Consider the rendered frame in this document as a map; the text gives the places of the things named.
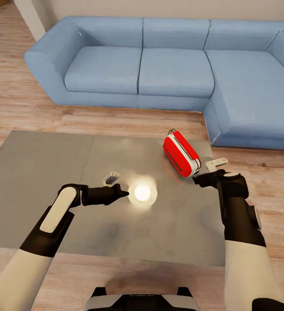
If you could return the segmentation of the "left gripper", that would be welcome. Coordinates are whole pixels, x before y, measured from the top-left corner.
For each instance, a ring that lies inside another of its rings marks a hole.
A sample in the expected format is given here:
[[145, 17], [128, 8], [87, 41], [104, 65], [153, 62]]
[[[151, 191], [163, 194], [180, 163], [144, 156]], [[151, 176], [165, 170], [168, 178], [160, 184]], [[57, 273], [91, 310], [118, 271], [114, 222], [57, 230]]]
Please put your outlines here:
[[122, 191], [120, 184], [115, 184], [112, 187], [97, 187], [99, 190], [99, 200], [97, 205], [104, 204], [110, 205], [117, 199], [129, 195], [129, 192]]

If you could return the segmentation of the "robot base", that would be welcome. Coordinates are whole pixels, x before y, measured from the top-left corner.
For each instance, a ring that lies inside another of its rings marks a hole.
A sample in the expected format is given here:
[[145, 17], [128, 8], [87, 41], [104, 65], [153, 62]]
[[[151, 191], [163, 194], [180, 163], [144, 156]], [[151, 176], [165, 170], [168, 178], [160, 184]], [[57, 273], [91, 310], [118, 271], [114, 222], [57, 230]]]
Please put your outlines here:
[[107, 295], [105, 287], [96, 287], [83, 311], [200, 311], [188, 287], [179, 287], [177, 295]]

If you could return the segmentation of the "radio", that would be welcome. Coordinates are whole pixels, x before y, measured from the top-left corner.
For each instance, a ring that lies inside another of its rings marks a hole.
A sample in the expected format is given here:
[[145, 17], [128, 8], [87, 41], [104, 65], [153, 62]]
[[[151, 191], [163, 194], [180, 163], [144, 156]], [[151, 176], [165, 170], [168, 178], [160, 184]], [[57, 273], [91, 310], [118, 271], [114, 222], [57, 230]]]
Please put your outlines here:
[[201, 160], [179, 131], [169, 132], [163, 149], [182, 177], [188, 178], [199, 172]]

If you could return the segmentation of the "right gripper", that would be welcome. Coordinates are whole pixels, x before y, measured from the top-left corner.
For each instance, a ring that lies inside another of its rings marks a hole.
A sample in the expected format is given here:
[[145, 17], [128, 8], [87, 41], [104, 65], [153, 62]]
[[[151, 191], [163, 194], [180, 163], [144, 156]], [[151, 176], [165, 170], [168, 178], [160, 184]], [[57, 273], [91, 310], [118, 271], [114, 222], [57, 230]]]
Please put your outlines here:
[[202, 175], [198, 175], [197, 177], [193, 177], [193, 180], [195, 184], [199, 184], [202, 188], [207, 187], [207, 186], [212, 186], [212, 180], [213, 177], [217, 174], [225, 173], [224, 169], [219, 169], [218, 171], [211, 172], [211, 173], [204, 173]]

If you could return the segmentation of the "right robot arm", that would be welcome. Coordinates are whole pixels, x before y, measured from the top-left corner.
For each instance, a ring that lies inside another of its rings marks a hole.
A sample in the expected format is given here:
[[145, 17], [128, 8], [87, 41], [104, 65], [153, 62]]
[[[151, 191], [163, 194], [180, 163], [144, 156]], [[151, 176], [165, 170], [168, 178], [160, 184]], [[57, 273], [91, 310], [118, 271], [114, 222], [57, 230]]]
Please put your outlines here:
[[284, 311], [284, 295], [274, 273], [261, 221], [249, 191], [238, 172], [217, 171], [226, 158], [206, 162], [207, 173], [193, 177], [202, 188], [218, 189], [225, 226], [225, 304], [227, 311]]

